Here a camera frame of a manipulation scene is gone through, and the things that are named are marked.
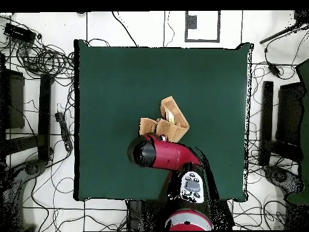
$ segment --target green mat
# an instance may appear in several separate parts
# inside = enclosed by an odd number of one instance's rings
[[[296,71],[306,91],[302,99],[304,115],[301,123],[301,147],[304,159],[299,169],[305,187],[302,193],[292,193],[287,200],[292,204],[309,205],[309,59],[299,64]]]
[[[207,156],[221,199],[246,200],[246,97],[253,45],[236,50],[75,47],[74,198],[157,199],[168,171],[138,167],[127,147],[141,117],[173,96],[190,125],[180,143]]]

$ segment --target black border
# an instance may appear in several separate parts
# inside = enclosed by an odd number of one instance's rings
[[[74,93],[75,93],[75,126],[74,126],[74,190],[73,198],[79,201],[80,188],[80,47],[78,39],[74,40]]]

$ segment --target paper bag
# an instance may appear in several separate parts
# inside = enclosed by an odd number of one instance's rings
[[[147,132],[154,132],[158,135],[164,134],[169,141],[177,143],[189,130],[186,118],[181,113],[172,96],[161,101],[160,111],[163,118],[159,118],[156,121],[150,118],[141,118],[139,134],[143,135]]]
[[[154,121],[150,118],[141,118],[139,123],[139,134],[143,135],[147,132],[156,132],[157,121]]]
[[[177,143],[189,130],[189,124],[186,118],[181,113],[172,96],[161,101],[160,110],[164,118],[170,112],[173,115],[174,124],[161,118],[156,126],[156,133],[159,135],[164,134],[169,141]]]

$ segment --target white floor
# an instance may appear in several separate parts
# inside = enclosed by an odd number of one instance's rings
[[[115,16],[122,21],[127,27],[128,31],[134,38],[135,42],[140,47],[163,47],[168,44],[168,47],[205,47],[205,48],[236,48],[241,42],[254,43],[254,51],[252,54],[252,63],[256,63],[255,74],[258,77],[253,79],[252,92],[256,86],[258,90],[255,93],[255,101],[251,101],[251,115],[258,112],[261,108],[258,102],[261,101],[261,83],[264,80],[272,80],[275,85],[274,104],[278,101],[278,89],[281,85],[298,82],[298,76],[295,74],[289,80],[281,80],[271,74],[263,76],[263,72],[268,73],[268,69],[264,64],[258,64],[265,61],[264,48],[266,44],[260,45],[259,41],[267,36],[270,36],[285,27],[294,24],[292,11],[221,11],[221,35],[220,43],[185,43],[185,12],[184,11],[151,11],[151,12],[115,12]],[[56,45],[63,49],[66,54],[74,50],[74,39],[91,40],[93,38],[104,39],[108,41],[110,46],[134,46],[134,43],[129,38],[125,29],[120,23],[112,16],[111,12],[90,12],[80,15],[77,13],[15,13],[12,16],[14,21],[18,21],[28,27],[37,30],[42,34],[42,40],[45,45]],[[7,21],[0,18],[0,25],[5,25]],[[0,42],[5,40],[2,30],[0,31]],[[276,40],[269,46],[269,53],[267,58],[272,63],[288,64],[290,65],[294,59],[298,45],[304,37],[306,31],[300,31],[296,34],[291,34],[288,37],[283,37]],[[106,44],[102,41],[93,40],[92,46],[105,47]],[[309,40],[304,40],[299,47],[298,55],[296,56],[293,64],[299,64],[305,59],[309,58],[308,53]],[[16,58],[11,59],[11,69],[17,70]],[[23,69],[18,68],[20,72],[24,73],[26,79],[30,77]],[[284,68],[284,76],[290,77],[292,75],[289,66]],[[54,84],[52,88],[52,108],[51,113],[57,112],[57,107],[65,107],[67,102],[68,88],[59,84]],[[35,111],[35,107],[39,105],[39,81],[26,80],[25,85],[25,110]],[[276,130],[276,107],[274,107],[274,122],[273,122],[273,135]],[[67,124],[70,125],[74,121],[74,110],[71,109],[71,116],[67,115]],[[37,132],[38,114],[35,112],[25,112],[26,117],[29,119],[31,127]],[[250,139],[256,140],[254,131],[258,131],[260,123],[260,114],[252,116],[250,119]],[[14,129],[12,133],[31,133],[29,125],[21,129]],[[51,145],[54,146],[56,142],[61,140],[59,124],[52,118],[51,122]],[[12,134],[11,137],[24,136],[22,134]],[[252,155],[256,155],[257,148],[252,146]],[[21,153],[13,154],[7,158],[7,164],[14,166],[27,158],[30,154],[36,152],[36,149],[26,150]],[[66,156],[63,143],[59,142],[56,145],[54,161],[61,160]],[[119,225],[123,222],[126,216],[126,205],[124,201],[114,201],[108,199],[90,199],[86,202],[77,202],[72,198],[73,180],[74,179],[74,154],[66,159],[57,173],[53,175],[53,183],[57,185],[55,190],[50,177],[60,164],[53,167],[52,170],[48,169],[43,175],[37,179],[36,192],[34,198],[37,202],[46,208],[57,208],[55,212],[50,209],[49,216],[43,224],[41,231],[55,231],[53,225],[53,215],[57,216],[57,227],[60,231],[100,231],[104,225],[96,223],[101,222],[106,225],[116,224]],[[256,170],[258,167],[250,166],[251,170]],[[293,171],[297,172],[297,167],[293,166]],[[251,230],[267,230],[267,224],[264,217],[261,215],[261,207],[271,200],[277,200],[284,204],[283,195],[281,191],[271,185],[263,177],[263,171],[251,173],[248,178],[247,189],[249,193],[249,200],[244,203],[236,203],[230,200],[231,210],[234,214],[235,222],[238,225],[249,225],[245,228],[235,227],[236,230],[251,229]],[[27,224],[36,224],[37,230],[47,216],[46,210],[40,208],[31,199],[31,191],[34,186],[34,181],[30,181],[24,193],[24,217]],[[285,208],[277,203],[271,202],[267,205],[266,210],[270,214],[277,214],[280,212],[285,213]],[[266,218],[271,229],[282,229],[282,217],[277,217],[273,220],[271,215]],[[69,220],[78,219],[77,221],[64,222]]]

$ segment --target power adapter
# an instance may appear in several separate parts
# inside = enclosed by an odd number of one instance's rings
[[[276,67],[276,65],[268,63],[268,69],[274,76],[280,78],[280,70]]]
[[[10,23],[6,23],[4,34],[10,37],[13,42],[19,42],[27,47],[32,46],[34,40],[36,39],[36,34],[31,30],[26,30]]]

